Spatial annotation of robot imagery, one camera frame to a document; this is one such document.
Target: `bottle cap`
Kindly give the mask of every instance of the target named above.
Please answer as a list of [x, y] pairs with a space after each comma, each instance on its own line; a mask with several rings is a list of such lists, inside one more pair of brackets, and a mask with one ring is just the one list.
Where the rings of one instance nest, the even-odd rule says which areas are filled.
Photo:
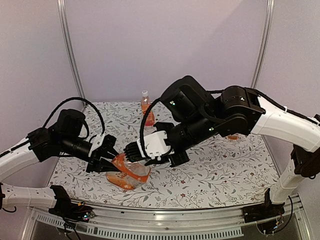
[[142, 97], [148, 97], [148, 91], [147, 90], [143, 90], [142, 91]]

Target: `plastic bag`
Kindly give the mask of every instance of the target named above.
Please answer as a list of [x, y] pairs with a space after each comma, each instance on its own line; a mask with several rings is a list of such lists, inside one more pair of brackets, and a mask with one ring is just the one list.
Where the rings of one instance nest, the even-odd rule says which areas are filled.
[[140, 162], [128, 161], [124, 153], [117, 155], [112, 160], [112, 164], [121, 172], [108, 171], [105, 176], [110, 183], [120, 188], [133, 190], [141, 187], [148, 181], [150, 167], [144, 166]]

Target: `orange object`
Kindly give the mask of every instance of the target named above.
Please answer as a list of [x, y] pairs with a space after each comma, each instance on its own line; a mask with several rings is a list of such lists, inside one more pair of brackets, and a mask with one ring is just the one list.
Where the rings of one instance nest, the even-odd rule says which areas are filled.
[[[148, 91], [144, 90], [142, 91], [142, 100], [141, 100], [141, 109], [142, 109], [142, 115], [144, 116], [146, 114], [146, 111], [148, 107], [150, 106], [150, 99], [148, 95]], [[155, 124], [155, 115], [151, 111], [146, 118], [145, 126], [153, 126]]]
[[238, 134], [238, 133], [235, 133], [235, 134], [233, 134], [233, 135], [229, 135], [229, 136], [228, 136], [228, 139], [238, 140], [238, 139], [239, 139], [239, 134]]
[[106, 179], [120, 188], [125, 190], [136, 189], [148, 181], [150, 175], [150, 167], [144, 166], [139, 162], [130, 162], [126, 159], [124, 153], [117, 155], [112, 164], [115, 165], [121, 172], [108, 171]]

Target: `floral pattern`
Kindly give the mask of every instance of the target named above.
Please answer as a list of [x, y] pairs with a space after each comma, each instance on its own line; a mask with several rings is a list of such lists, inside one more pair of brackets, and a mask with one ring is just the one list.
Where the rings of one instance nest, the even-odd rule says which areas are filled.
[[[106, 132], [117, 138], [119, 152], [139, 135], [142, 111], [138, 102], [96, 102], [105, 121]], [[153, 109], [156, 121], [172, 122], [162, 105]], [[90, 137], [100, 133], [101, 124], [91, 107], [84, 111]], [[146, 129], [151, 133], [153, 128]], [[63, 186], [81, 201], [142, 208], [215, 208], [261, 202], [266, 188], [279, 176], [263, 139], [239, 135], [230, 140], [211, 137], [187, 151], [190, 161], [171, 168], [152, 167], [149, 180], [135, 190], [123, 190], [107, 181], [105, 173], [87, 173], [87, 163], [75, 157], [61, 157], [50, 185]]]

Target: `wall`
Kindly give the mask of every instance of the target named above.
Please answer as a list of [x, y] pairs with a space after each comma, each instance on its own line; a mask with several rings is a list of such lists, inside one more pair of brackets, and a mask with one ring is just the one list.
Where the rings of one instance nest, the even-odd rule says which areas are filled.
[[[42, 126], [62, 100], [78, 95], [56, 0], [0, 1], [0, 83], [0, 152]], [[29, 166], [4, 182], [44, 187], [55, 163], [52, 158]], [[19, 239], [25, 215], [23, 207], [12, 214], [0, 211], [0, 238]]]
[[[278, 103], [313, 117], [320, 114], [320, 2], [277, 0], [258, 89]], [[283, 171], [292, 145], [268, 138]], [[313, 236], [320, 236], [320, 177], [298, 189]]]
[[155, 99], [192, 75], [206, 89], [249, 86], [266, 0], [136, 0], [65, 3], [86, 97]]

